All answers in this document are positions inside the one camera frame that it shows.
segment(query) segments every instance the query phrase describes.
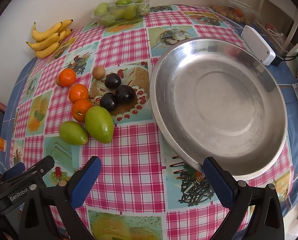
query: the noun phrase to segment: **stainless steel bowl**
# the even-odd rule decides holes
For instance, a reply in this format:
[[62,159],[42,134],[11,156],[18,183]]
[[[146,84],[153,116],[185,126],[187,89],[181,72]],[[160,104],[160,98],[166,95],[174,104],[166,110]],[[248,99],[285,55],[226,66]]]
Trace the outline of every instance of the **stainless steel bowl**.
[[213,156],[236,179],[252,179],[283,149],[282,93],[261,62],[231,43],[197,38],[171,47],[152,72],[150,102],[166,141],[199,172]]

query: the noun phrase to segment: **tablecloth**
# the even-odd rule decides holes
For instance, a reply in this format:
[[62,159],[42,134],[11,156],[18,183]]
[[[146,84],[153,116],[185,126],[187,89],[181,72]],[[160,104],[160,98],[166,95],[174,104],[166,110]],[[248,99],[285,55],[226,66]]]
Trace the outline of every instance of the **tablecloth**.
[[[62,178],[68,179],[92,155],[101,158],[103,169],[84,205],[76,211],[95,235],[108,214],[130,234],[154,235],[156,239],[208,239],[228,210],[219,203],[208,181],[186,166],[165,142],[150,110],[149,78],[159,57],[171,45],[194,37],[222,39],[248,49],[225,18],[209,8],[182,5],[152,7],[144,18],[122,20],[108,28],[92,22],[74,30],[45,59],[33,59],[20,74],[7,107],[2,136],[8,138],[1,153],[1,170],[22,161],[26,168],[46,155],[55,159]],[[55,79],[63,68],[77,73],[76,83],[87,86],[90,100],[105,93],[92,78],[94,66],[118,73],[122,82],[137,92],[133,105],[113,116],[113,141],[102,144],[89,137],[86,145],[70,146],[58,134],[62,122],[73,120],[70,88],[58,87]],[[40,114],[39,127],[30,123]],[[250,186],[276,185],[281,202],[292,189],[293,165],[287,141],[277,162]],[[47,186],[57,182],[55,167],[44,177]],[[185,189],[193,184],[188,193]],[[58,226],[63,226],[51,207]],[[248,210],[240,229],[246,227]]]

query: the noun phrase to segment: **dark plum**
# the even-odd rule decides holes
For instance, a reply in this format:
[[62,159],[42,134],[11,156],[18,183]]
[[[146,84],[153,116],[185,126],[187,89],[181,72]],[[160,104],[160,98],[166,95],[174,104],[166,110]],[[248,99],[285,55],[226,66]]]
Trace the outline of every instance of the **dark plum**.
[[115,110],[118,106],[116,96],[113,93],[104,94],[100,99],[100,106],[109,112]]
[[121,78],[116,73],[111,73],[107,75],[105,80],[105,86],[109,89],[116,89],[121,85]]
[[118,103],[130,103],[136,96],[134,89],[127,85],[121,85],[116,90],[116,99]]

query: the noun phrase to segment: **banana bunch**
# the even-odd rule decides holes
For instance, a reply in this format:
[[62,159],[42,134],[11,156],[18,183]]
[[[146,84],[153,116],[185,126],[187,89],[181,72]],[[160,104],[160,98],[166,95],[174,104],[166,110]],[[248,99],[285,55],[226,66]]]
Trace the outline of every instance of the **banana bunch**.
[[60,45],[62,40],[68,37],[72,29],[66,29],[73,20],[65,20],[53,25],[45,32],[38,32],[36,30],[36,23],[33,23],[32,38],[36,43],[26,42],[31,49],[35,51],[38,58],[45,58],[53,53]]

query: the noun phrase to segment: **plastic clamshell container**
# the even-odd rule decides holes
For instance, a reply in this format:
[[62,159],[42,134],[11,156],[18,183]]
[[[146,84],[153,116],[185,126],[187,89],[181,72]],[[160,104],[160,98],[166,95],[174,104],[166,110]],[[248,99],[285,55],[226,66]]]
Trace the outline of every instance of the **plastic clamshell container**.
[[222,16],[236,22],[250,25],[261,18],[252,7],[240,0],[214,0],[210,7]]
[[126,4],[116,4],[117,1],[111,0],[101,3],[97,6],[91,18],[95,19],[100,26],[109,26],[116,21],[135,17],[141,17],[149,14],[150,0],[123,0]]

